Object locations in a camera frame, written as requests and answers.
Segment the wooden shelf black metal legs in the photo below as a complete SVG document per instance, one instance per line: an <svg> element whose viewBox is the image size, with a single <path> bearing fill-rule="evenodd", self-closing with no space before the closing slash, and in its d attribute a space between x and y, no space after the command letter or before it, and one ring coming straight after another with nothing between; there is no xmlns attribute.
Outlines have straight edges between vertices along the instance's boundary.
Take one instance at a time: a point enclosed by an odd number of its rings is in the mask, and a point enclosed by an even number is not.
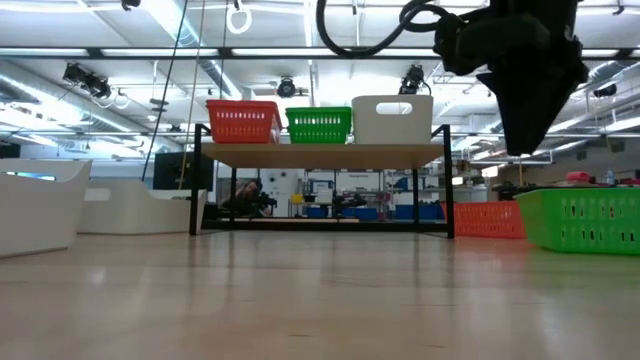
<svg viewBox="0 0 640 360"><path fill-rule="evenodd" d="M200 174L201 160L207 157L231 168L231 194L236 194L237 171L239 169L321 169L321 170L409 170L412 180L418 179L418 169L439 157L444 158L445 196L453 201L451 130L448 125L439 126L433 136L441 135L438 144L215 144L202 142L202 134L210 129L198 124L194 131L194 164L191 179ZM455 237L454 206L446 207L444 223L423 223L419 218L418 190L412 190L413 220L410 223L348 222L346 220L318 220L312 222L293 219L244 219L236 217L235 209L221 220L200 219L197 215L198 190L191 190L189 234L195 236L202 231L335 231L335 232L414 232L444 233L452 240Z"/></svg>

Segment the black cabinet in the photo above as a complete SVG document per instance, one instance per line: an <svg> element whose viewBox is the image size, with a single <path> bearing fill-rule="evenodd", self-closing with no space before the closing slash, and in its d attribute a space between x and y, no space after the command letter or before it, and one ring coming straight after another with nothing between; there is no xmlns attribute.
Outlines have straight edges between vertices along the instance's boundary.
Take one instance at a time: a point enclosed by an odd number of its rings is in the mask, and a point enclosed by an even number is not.
<svg viewBox="0 0 640 360"><path fill-rule="evenodd" d="M159 153L154 159L154 190L190 190L193 185L197 189L213 190L214 161L202 155L199 162L197 180L193 179L194 153Z"/></svg>

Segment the person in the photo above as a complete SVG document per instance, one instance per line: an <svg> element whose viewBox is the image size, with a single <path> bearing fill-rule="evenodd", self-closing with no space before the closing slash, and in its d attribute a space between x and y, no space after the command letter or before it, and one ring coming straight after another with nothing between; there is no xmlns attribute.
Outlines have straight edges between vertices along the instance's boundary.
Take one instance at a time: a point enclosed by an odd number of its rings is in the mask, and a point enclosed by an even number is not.
<svg viewBox="0 0 640 360"><path fill-rule="evenodd" d="M261 181L254 179L236 191L233 210L241 217L266 218L273 216L276 205L277 201L262 191Z"/></svg>

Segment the black ceiling fixture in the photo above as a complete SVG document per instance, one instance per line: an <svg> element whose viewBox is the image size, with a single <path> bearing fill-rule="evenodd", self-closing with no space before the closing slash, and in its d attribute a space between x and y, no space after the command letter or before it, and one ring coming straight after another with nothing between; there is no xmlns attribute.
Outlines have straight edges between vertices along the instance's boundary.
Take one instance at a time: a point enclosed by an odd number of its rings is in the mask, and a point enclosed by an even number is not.
<svg viewBox="0 0 640 360"><path fill-rule="evenodd" d="M424 70L421 65L412 64L401 80L399 95L417 95L422 89L426 89L429 95L432 94L431 87L425 80Z"/></svg>
<svg viewBox="0 0 640 360"><path fill-rule="evenodd" d="M62 79L71 85L79 86L96 99L107 99L112 93L107 78L100 77L94 72L89 72L79 64L68 63Z"/></svg>

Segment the white plastic handled bin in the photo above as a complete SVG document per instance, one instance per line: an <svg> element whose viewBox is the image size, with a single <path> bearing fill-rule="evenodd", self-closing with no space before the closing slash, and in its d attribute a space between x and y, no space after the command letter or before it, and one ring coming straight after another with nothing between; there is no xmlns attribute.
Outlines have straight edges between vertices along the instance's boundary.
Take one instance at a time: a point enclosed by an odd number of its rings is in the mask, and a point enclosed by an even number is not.
<svg viewBox="0 0 640 360"><path fill-rule="evenodd" d="M434 98L367 95L352 100L356 144L429 144Z"/></svg>
<svg viewBox="0 0 640 360"><path fill-rule="evenodd" d="M0 159L0 258L69 248L92 162Z"/></svg>
<svg viewBox="0 0 640 360"><path fill-rule="evenodd" d="M187 232L190 196L189 190L150 190L139 180L91 180L78 231L107 235Z"/></svg>

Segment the orange plastic mesh basket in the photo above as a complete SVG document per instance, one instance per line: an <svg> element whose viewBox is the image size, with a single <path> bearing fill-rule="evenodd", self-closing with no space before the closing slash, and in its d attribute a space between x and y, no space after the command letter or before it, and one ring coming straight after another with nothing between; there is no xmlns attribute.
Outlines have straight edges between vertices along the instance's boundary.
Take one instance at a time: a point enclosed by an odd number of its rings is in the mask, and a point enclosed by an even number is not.
<svg viewBox="0 0 640 360"><path fill-rule="evenodd" d="M273 101L255 101L255 100L207 100L207 108L238 108L238 109L257 109L257 108L276 108L277 104Z"/></svg>
<svg viewBox="0 0 640 360"><path fill-rule="evenodd" d="M277 144L282 123L276 108L207 108L212 138L221 144Z"/></svg>
<svg viewBox="0 0 640 360"><path fill-rule="evenodd" d="M456 236L524 239L524 223L516 201L454 204Z"/></svg>

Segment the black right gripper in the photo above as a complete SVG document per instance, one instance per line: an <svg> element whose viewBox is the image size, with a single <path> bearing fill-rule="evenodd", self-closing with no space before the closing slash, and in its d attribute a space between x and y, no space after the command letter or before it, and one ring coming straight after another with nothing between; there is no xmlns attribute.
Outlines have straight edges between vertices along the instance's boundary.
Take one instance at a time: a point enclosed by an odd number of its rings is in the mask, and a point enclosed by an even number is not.
<svg viewBox="0 0 640 360"><path fill-rule="evenodd" d="M563 76L543 79L527 103L523 149L518 129L519 86L507 74L479 74L496 97L508 154L532 154L569 97L585 81L583 45L574 33L582 0L489 0L469 13L436 22L434 52L447 71L541 68Z"/></svg>

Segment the white cabinet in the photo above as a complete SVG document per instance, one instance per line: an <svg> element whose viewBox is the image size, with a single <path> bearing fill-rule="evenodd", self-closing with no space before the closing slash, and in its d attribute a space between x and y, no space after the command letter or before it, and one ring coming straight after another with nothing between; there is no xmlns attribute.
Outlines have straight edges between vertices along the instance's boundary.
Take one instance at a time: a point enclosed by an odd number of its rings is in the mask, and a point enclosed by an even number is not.
<svg viewBox="0 0 640 360"><path fill-rule="evenodd" d="M298 191L299 171L297 169L261 169L262 191L276 201L272 216L289 216L291 197Z"/></svg>

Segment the green plastic mesh basket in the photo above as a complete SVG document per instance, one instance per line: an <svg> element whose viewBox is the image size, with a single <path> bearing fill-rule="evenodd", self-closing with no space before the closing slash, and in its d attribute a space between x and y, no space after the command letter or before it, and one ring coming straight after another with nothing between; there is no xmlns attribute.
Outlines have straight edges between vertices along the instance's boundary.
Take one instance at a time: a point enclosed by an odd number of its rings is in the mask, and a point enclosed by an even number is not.
<svg viewBox="0 0 640 360"><path fill-rule="evenodd" d="M289 114L338 114L338 113L352 113L351 107L288 107L285 110L287 115Z"/></svg>
<svg viewBox="0 0 640 360"><path fill-rule="evenodd" d="M351 131L352 113L286 116L293 144L345 144Z"/></svg>
<svg viewBox="0 0 640 360"><path fill-rule="evenodd" d="M534 245L640 255L640 188L548 188L519 194L516 201Z"/></svg>

